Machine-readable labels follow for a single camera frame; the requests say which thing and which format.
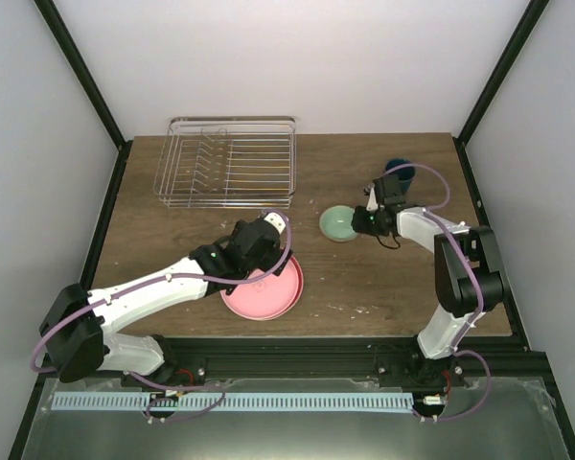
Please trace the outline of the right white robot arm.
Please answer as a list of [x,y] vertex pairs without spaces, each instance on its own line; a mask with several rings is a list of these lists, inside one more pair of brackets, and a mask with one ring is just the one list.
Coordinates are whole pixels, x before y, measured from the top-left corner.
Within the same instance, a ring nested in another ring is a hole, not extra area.
[[457,351],[476,322],[510,293],[494,231],[441,218],[406,202],[399,178],[388,174],[366,189],[368,202],[357,206],[352,227],[380,239],[403,238],[432,253],[438,307],[417,335],[420,353],[406,362],[409,379],[420,386],[441,374],[438,359]]

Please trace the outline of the dark blue mug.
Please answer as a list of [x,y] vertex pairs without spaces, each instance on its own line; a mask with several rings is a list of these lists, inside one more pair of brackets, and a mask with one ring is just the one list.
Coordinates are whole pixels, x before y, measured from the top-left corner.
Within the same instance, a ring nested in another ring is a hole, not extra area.
[[384,170],[387,172],[399,166],[401,166],[401,168],[393,172],[393,174],[398,177],[402,193],[406,195],[410,188],[411,182],[416,175],[416,169],[411,166],[410,160],[404,158],[394,158],[390,159],[386,163]]

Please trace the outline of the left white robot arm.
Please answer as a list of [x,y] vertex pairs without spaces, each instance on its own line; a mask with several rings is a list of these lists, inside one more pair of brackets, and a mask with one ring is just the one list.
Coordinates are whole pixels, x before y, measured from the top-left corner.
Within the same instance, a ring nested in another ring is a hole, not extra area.
[[39,327],[33,356],[46,353],[49,366],[31,364],[38,374],[54,373],[64,383],[97,371],[144,376],[169,385],[176,363],[158,335],[131,336],[124,328],[159,311],[209,297],[231,295],[239,286],[278,276],[291,256],[288,218],[268,212],[240,220],[232,233],[201,245],[178,262],[115,287],[64,287]]

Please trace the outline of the green floral bowl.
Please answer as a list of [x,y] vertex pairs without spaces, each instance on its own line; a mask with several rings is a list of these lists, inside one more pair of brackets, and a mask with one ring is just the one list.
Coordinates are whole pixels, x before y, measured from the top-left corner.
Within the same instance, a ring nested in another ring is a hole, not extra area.
[[346,205],[335,205],[325,210],[319,219],[322,234],[333,242],[350,242],[357,237],[352,227],[355,209]]

